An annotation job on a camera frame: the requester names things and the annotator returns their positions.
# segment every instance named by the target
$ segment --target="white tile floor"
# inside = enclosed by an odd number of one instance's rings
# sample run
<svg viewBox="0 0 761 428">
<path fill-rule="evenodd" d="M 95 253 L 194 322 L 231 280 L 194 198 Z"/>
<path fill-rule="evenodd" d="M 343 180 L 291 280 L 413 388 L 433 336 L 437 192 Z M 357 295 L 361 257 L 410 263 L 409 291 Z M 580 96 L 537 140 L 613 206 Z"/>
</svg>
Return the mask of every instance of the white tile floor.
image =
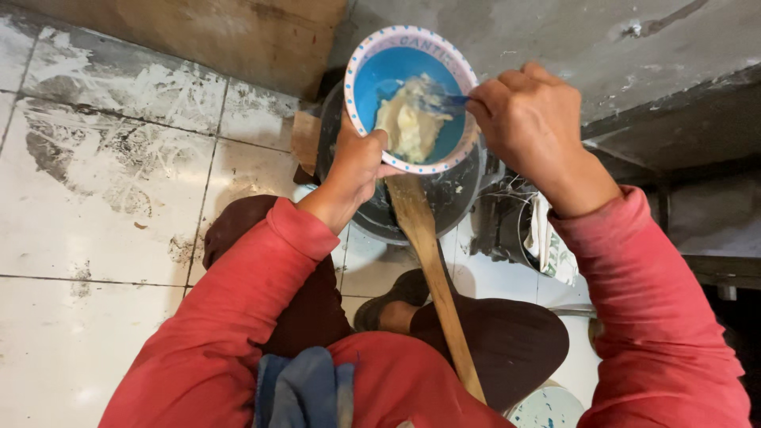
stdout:
<svg viewBox="0 0 761 428">
<path fill-rule="evenodd" d="M 0 420 L 94 426 L 203 275 L 202 237 L 223 208 L 308 193 L 288 152 L 300 101 L 5 5 L 0 69 Z M 470 256 L 472 236 L 468 216 L 441 239 L 462 294 L 588 302 L 584 283 Z M 351 226 L 340 238 L 352 320 L 418 263 Z M 564 321 L 572 354 L 553 377 L 588 405 L 597 361 L 584 322 Z"/>
</svg>

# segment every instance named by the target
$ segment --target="wooden spatula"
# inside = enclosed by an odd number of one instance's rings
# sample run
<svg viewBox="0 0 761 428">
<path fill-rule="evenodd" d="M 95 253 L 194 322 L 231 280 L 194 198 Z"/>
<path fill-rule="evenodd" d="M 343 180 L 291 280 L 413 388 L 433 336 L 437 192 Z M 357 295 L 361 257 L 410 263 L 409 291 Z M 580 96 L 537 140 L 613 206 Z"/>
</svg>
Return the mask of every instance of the wooden spatula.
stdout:
<svg viewBox="0 0 761 428">
<path fill-rule="evenodd" d="M 452 293 L 449 291 L 447 278 L 444 276 L 444 267 L 438 256 L 436 224 L 420 184 L 420 177 L 412 174 L 394 175 L 386 177 L 386 185 L 391 193 L 396 221 L 418 253 L 425 280 L 431 290 L 438 320 L 444 331 L 444 338 L 452 354 L 457 376 L 473 397 L 486 404 L 476 367 L 473 365 L 473 358 L 465 342 L 463 326 L 460 325 Z"/>
</svg>

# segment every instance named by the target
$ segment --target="hand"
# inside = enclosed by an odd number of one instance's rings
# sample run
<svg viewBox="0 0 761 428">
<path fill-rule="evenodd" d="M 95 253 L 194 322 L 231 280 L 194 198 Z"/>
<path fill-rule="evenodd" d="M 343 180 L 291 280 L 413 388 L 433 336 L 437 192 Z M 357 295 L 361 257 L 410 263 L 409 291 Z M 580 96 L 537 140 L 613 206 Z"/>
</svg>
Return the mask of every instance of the hand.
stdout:
<svg viewBox="0 0 761 428">
<path fill-rule="evenodd" d="M 336 141 L 336 155 L 328 176 L 296 207 L 311 212 L 338 235 L 359 206 L 373 197 L 377 179 L 403 174 L 381 162 L 387 143 L 386 131 L 380 129 L 361 137 L 344 110 Z"/>
<path fill-rule="evenodd" d="M 486 145 L 530 180 L 564 217 L 581 216 L 621 195 L 595 156 L 581 144 L 581 95 L 534 62 L 489 79 L 466 108 Z"/>
</svg>

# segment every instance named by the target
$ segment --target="yellow dough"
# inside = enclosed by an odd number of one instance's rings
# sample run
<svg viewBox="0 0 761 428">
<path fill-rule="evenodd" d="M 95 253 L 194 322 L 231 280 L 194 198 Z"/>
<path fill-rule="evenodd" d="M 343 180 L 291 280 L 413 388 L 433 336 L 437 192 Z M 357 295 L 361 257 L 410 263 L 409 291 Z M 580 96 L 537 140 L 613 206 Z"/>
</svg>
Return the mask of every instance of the yellow dough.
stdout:
<svg viewBox="0 0 761 428">
<path fill-rule="evenodd" d="M 433 150 L 439 130 L 452 116 L 420 110 L 419 100 L 426 98 L 431 78 L 423 73 L 407 79 L 391 98 L 382 100 L 377 112 L 375 129 L 388 133 L 390 152 L 402 156 L 407 162 L 423 162 Z"/>
</svg>

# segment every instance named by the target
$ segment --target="bowl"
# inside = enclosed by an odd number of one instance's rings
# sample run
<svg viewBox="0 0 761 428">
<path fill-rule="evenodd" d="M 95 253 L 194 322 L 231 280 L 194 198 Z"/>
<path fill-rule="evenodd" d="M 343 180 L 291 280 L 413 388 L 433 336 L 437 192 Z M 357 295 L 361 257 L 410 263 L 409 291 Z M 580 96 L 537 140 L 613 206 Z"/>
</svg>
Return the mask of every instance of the bowl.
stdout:
<svg viewBox="0 0 761 428">
<path fill-rule="evenodd" d="M 465 56 L 445 38 L 413 25 L 392 25 L 367 36 L 352 54 L 344 75 L 344 99 L 360 135 L 375 126 L 381 100 L 390 100 L 401 84 L 426 73 L 447 94 L 464 95 L 478 85 Z M 413 174 L 437 174 L 459 165 L 477 147 L 479 128 L 470 113 L 456 116 L 441 128 L 431 154 L 420 164 L 389 152 L 383 160 Z"/>
</svg>

